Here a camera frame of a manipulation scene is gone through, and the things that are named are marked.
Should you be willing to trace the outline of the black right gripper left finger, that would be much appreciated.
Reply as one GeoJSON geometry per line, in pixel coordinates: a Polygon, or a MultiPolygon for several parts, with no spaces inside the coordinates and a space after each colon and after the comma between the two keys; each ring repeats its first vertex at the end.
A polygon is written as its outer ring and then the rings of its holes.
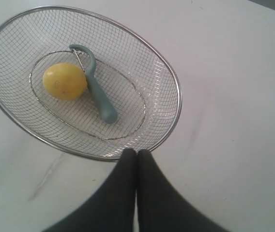
{"type": "Polygon", "coordinates": [[[100,188],[78,209],[46,232],[132,232],[136,198],[137,153],[122,155],[100,188]]]}

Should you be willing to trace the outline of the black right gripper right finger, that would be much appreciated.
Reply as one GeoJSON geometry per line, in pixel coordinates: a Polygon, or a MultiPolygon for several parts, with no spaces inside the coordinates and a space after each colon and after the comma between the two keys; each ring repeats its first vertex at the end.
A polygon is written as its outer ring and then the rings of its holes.
{"type": "Polygon", "coordinates": [[[148,150],[137,153],[137,211],[141,232],[225,232],[167,180],[148,150]]]}

